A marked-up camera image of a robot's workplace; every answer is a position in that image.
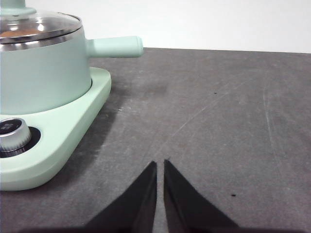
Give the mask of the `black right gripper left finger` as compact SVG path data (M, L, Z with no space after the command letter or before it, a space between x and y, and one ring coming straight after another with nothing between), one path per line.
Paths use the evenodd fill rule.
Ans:
M151 233L157 199L157 165L152 161L134 182L86 225L90 233Z

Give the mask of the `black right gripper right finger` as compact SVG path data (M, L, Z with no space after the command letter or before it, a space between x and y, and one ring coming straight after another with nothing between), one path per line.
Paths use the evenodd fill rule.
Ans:
M242 229L164 161L164 203L171 233L240 233Z

